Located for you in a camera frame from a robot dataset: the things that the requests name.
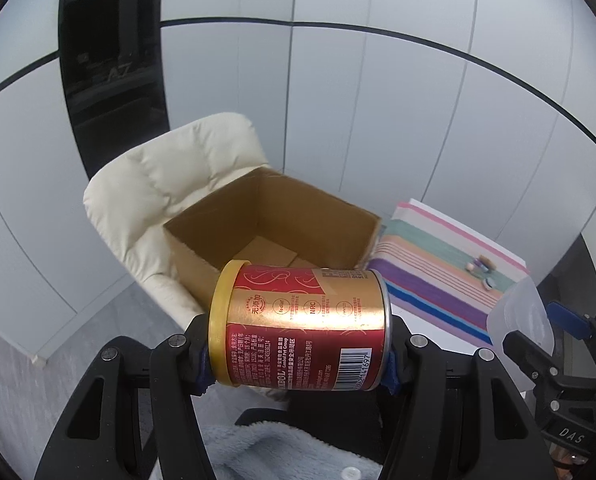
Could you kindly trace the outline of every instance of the yellow can rim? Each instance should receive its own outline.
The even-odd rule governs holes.
[[[209,311],[209,360],[211,361],[211,370],[219,383],[227,386],[234,386],[229,377],[227,368],[227,318],[229,316],[229,303],[231,302],[231,293],[233,285],[236,283],[240,269],[249,265],[248,260],[231,260],[227,263],[216,283],[216,289],[213,292],[211,300],[211,310]]]

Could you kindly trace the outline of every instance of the can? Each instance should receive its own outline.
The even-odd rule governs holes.
[[[222,384],[371,390],[391,347],[391,303],[374,270],[293,269],[232,260],[209,313]]]

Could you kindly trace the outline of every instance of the plastic container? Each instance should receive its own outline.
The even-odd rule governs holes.
[[[538,290],[530,277],[523,278],[508,288],[487,318],[487,332],[494,351],[520,392],[534,389],[533,381],[504,353],[505,336],[520,330],[549,355],[553,352],[552,326],[547,319]]]

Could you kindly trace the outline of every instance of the open cardboard box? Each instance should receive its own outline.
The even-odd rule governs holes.
[[[164,225],[178,280],[206,309],[232,259],[280,267],[354,269],[380,218],[267,168],[226,184]]]

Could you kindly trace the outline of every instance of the striped blanket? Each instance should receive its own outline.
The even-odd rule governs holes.
[[[479,256],[495,270],[468,272]],[[491,309],[527,275],[518,256],[416,200],[398,205],[367,268],[382,274],[393,304],[478,347],[491,346]],[[493,280],[491,290],[485,277]]]

